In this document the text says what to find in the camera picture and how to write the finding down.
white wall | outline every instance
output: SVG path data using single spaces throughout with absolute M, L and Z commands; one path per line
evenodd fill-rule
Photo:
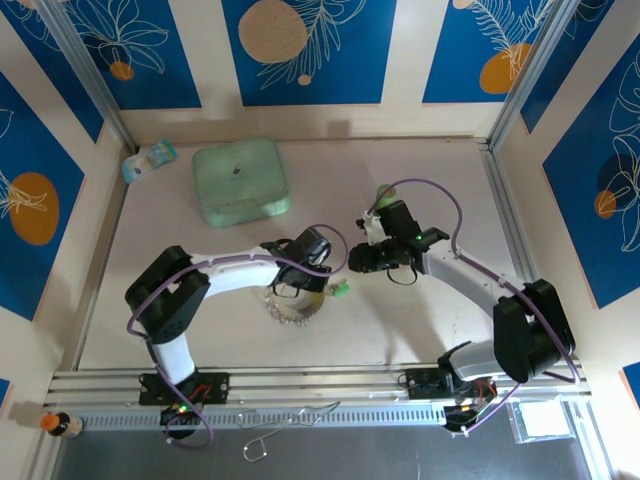
M 108 128 L 93 143 L 2 15 L 0 71 L 85 173 L 35 320 L 0 308 L 0 377 L 13 384 L 0 417 L 0 476 L 12 480 L 38 432 L 42 400 L 75 319 L 121 147 Z
M 517 121 L 499 150 L 538 271 L 557 287 L 576 337 L 611 460 L 634 478 L 640 415 L 620 371 L 640 360 L 640 290 L 596 308 L 542 163 L 639 33 L 638 1 L 616 0 L 533 134 Z
M 422 105 L 450 0 L 398 0 L 382 103 L 244 108 L 221 0 L 170 0 L 202 109 L 122 116 L 139 144 L 383 136 L 486 136 L 502 103 Z

square container lid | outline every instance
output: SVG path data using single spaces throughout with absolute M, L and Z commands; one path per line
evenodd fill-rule
M 278 146 L 270 138 L 199 150 L 193 172 L 203 208 L 262 205 L 289 191 Z

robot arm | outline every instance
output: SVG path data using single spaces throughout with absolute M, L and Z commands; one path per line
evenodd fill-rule
M 527 305 L 505 288 L 507 283 L 533 302 L 566 350 L 573 351 L 575 342 L 551 284 L 544 280 L 525 284 L 504 274 L 498 275 L 498 280 L 487 277 L 469 260 L 486 269 L 482 262 L 460 249 L 453 252 L 446 233 L 437 228 L 422 231 L 402 200 L 380 208 L 376 214 L 377 220 L 365 214 L 356 222 L 365 230 L 369 241 L 351 250 L 351 270 L 370 273 L 407 265 L 415 272 L 444 281 L 493 319 L 493 341 L 467 342 L 439 359 L 440 380 L 431 382 L 431 385 L 440 384 L 435 390 L 452 393 L 461 383 L 500 372 L 518 383 L 526 383 L 561 359 L 561 353 L 540 322 L 530 319 L 532 312 Z M 444 377 L 450 377 L 450 381 L 441 381 Z M 442 394 L 443 391 L 434 391 L 434 395 Z
M 181 247 L 169 247 L 127 290 L 125 299 L 135 312 L 172 275 L 203 265 L 165 288 L 138 318 L 148 336 L 151 357 L 168 380 L 178 385 L 196 372 L 185 331 L 205 298 L 239 288 L 279 284 L 321 292 L 331 271 L 322 265 L 330 250 L 328 240 L 313 227 L 296 240 L 263 243 L 231 256 L 188 255 Z M 271 260 L 274 257 L 298 263 L 316 275 Z

orange bottle cap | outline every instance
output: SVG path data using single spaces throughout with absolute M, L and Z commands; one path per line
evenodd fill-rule
M 40 420 L 40 428 L 46 430 L 47 432 L 55 430 L 56 428 L 58 428 L 58 425 L 60 425 L 60 419 L 53 413 L 45 415 Z

orange circle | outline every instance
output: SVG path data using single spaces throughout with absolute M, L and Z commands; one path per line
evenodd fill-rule
M 113 62 L 109 66 L 109 71 L 111 72 L 111 75 L 122 82 L 128 82 L 135 76 L 133 67 L 128 63 L 121 62 L 120 60 Z
M 605 220 L 616 213 L 616 196 L 609 190 L 601 191 L 596 197 L 596 213 Z
M 311 77 L 309 75 L 300 75 L 298 77 L 298 83 L 303 87 L 311 85 Z
M 34 3 L 34 0 L 17 0 L 18 3 L 24 5 L 25 7 L 31 9 L 31 10 L 36 10 L 36 5 Z M 67 2 L 69 0 L 58 0 L 58 3 L 64 3 Z
M 51 432 L 58 428 L 60 425 L 60 418 L 53 413 L 47 413 L 44 417 L 40 419 L 40 428 L 42 430 L 46 430 L 47 432 Z
M 297 57 L 309 39 L 298 12 L 281 0 L 259 0 L 238 24 L 240 43 L 256 62 L 281 63 Z
M 480 73 L 482 90 L 492 94 L 507 93 L 511 90 L 530 50 L 530 44 L 518 43 L 491 57 Z
M 11 184 L 9 197 L 15 201 L 9 216 L 18 236 L 31 245 L 49 243 L 60 217 L 58 194 L 51 181 L 40 173 L 23 173 Z
M 453 0 L 453 7 L 458 10 L 469 8 L 475 0 Z

